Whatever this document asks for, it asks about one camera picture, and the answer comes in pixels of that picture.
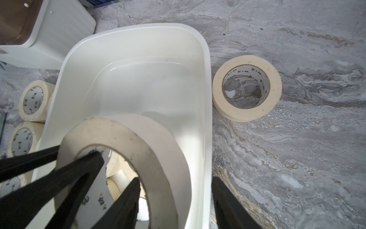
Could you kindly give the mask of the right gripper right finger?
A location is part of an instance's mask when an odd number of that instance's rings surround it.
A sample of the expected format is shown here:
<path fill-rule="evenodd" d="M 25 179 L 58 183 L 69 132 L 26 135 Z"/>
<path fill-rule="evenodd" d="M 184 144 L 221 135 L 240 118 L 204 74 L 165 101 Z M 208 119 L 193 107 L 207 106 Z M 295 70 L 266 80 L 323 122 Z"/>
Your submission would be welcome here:
<path fill-rule="evenodd" d="M 261 229 L 219 177 L 212 178 L 212 195 L 219 229 Z"/>

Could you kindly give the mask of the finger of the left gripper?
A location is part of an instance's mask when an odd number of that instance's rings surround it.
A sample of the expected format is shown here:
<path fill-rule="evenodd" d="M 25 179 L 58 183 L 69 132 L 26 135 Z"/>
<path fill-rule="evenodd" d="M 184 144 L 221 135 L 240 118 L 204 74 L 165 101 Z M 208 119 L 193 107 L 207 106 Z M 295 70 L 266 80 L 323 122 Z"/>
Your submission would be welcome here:
<path fill-rule="evenodd" d="M 1 198 L 1 228 L 26 228 L 46 203 L 71 186 L 46 225 L 48 229 L 69 229 L 103 165 L 101 153 L 93 152 Z"/>
<path fill-rule="evenodd" d="M 57 159 L 60 145 L 34 153 L 1 160 L 1 182 L 51 163 Z"/>

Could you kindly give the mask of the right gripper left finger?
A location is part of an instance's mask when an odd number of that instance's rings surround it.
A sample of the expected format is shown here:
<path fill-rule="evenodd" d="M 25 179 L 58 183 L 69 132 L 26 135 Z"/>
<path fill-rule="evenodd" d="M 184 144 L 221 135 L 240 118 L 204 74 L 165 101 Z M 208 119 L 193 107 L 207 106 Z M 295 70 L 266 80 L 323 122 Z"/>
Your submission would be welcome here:
<path fill-rule="evenodd" d="M 135 177 L 93 229 L 134 229 L 140 191 L 140 180 Z"/>

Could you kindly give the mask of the white plastic storage tray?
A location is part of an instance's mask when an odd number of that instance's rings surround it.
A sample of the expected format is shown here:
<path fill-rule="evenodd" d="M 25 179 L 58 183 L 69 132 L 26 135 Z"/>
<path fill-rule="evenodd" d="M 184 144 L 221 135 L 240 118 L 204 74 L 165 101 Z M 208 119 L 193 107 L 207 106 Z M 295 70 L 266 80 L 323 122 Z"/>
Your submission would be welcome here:
<path fill-rule="evenodd" d="M 53 93 L 40 148 L 92 116 L 136 114 L 165 126 L 191 175 L 188 229 L 210 225 L 212 172 L 211 60 L 191 26 L 153 23 L 100 32 L 67 54 Z"/>

